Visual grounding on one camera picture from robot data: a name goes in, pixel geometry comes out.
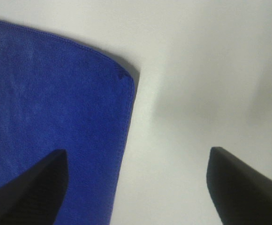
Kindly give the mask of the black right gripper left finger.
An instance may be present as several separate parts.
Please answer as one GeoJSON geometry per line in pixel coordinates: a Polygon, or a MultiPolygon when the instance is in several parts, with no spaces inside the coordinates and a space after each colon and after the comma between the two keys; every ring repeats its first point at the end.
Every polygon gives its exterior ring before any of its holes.
{"type": "Polygon", "coordinates": [[[54,224],[67,188],[67,152],[54,150],[0,187],[0,225],[54,224]]]}

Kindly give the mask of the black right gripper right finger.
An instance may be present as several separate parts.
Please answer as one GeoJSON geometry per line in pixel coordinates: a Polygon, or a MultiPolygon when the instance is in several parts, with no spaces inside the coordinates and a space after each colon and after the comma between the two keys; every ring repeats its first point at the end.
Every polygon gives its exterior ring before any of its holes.
{"type": "Polygon", "coordinates": [[[210,150],[209,194],[224,225],[272,225],[272,180],[222,147],[210,150]]]}

